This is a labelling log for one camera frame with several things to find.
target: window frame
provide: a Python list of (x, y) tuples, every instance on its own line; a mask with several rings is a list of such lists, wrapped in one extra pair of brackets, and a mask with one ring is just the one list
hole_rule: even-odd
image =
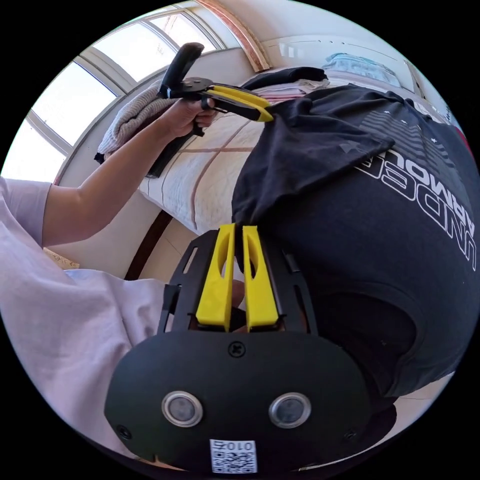
[[(173, 4), (169, 5), (163, 9), (148, 13), (146, 15), (134, 18), (129, 22), (124, 23), (119, 26), (112, 32), (105, 35), (103, 38), (113, 35), (114, 33), (127, 28), (133, 24), (140, 24), (155, 35), (157, 35), (161, 40), (163, 40), (169, 47), (171, 47), (175, 52), (177, 52), (180, 46), (169, 37), (163, 30), (157, 27), (151, 22), (151, 20), (169, 17), (172, 15), (183, 15), (187, 21), (198, 29), (198, 31), (204, 35), (214, 46), (215, 50), (206, 52), (204, 55), (210, 55), (218, 51), (229, 50), (230, 48), (222, 41), (222, 39), (214, 32), (214, 30), (198, 15), (192, 12), (190, 9), (199, 8), (199, 4), (196, 1), (190, 0), (183, 2), (182, 4)], [(90, 46), (85, 49), (79, 55), (77, 55), (72, 63), (76, 63), (86, 72), (92, 75), (97, 81), (99, 81), (104, 87), (106, 87), (110, 92), (115, 95), (115, 99), (107, 105), (95, 118), (92, 119), (89, 126), (81, 133), (74, 145), (70, 145), (65, 139), (63, 139), (57, 132), (50, 128), (32, 109), (28, 112), (25, 120), (28, 124), (52, 147), (59, 151), (63, 156), (65, 156), (65, 161), (60, 167), (57, 178), (55, 182), (58, 183), (63, 177), (66, 169), (68, 168), (72, 157), (75, 155), (75, 152), (85, 141), (88, 132), (99, 122), (101, 119), (107, 115), (115, 106), (124, 98), (126, 95), (131, 94), (134, 90), (142, 88), (143, 86), (149, 84), (153, 78), (164, 73), (168, 65), (152, 72), (150, 75), (147, 75), (145, 78), (142, 78), (139, 81), (136, 81), (129, 73), (125, 71), (120, 65), (113, 61), (110, 57), (105, 55), (103, 52)]]

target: sticker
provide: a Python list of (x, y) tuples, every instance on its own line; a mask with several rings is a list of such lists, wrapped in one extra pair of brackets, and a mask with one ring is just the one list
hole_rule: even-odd
[(257, 449), (253, 440), (210, 440), (214, 474), (256, 474)]

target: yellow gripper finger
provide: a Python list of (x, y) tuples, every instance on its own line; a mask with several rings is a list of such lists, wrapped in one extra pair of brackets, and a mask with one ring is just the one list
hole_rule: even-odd
[(243, 263), (247, 329), (272, 327), (279, 313), (256, 226), (243, 227)]
[(230, 329), (232, 281), (234, 278), (235, 224), (222, 225), (218, 231), (210, 267), (196, 311), (198, 323)]
[(234, 102), (240, 102), (247, 107), (256, 109), (260, 114), (256, 122), (271, 122), (274, 118), (270, 113), (265, 110), (264, 106), (260, 106), (257, 103), (251, 102), (251, 99), (246, 99), (245, 97), (248, 96), (247, 93), (244, 93), (239, 90), (234, 90), (233, 88), (226, 88), (226, 87), (215, 87), (215, 90), (207, 90), (206, 93), (210, 95), (216, 95), (217, 97), (223, 97), (228, 100), (233, 100)]

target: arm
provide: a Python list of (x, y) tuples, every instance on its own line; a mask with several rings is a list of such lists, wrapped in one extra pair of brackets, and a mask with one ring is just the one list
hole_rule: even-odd
[(52, 185), (43, 217), (43, 246), (78, 242), (100, 232), (139, 188), (162, 150), (176, 137), (187, 135), (194, 119), (200, 127), (208, 127), (214, 114), (214, 110), (202, 110), (200, 102), (179, 100), (78, 188)]

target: bed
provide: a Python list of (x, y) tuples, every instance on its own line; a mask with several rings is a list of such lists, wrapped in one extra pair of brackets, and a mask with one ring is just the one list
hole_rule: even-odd
[[(420, 112), (435, 121), (447, 121), (425, 99), (403, 86), (347, 71), (329, 69), (326, 73), (328, 82), (322, 88), (352, 83), (381, 92), (392, 91), (412, 99)], [(197, 235), (230, 223), (237, 178), (263, 127), (262, 123), (232, 113), (219, 114), (204, 137), (195, 136), (186, 142), (159, 178), (143, 180), (140, 191)]]

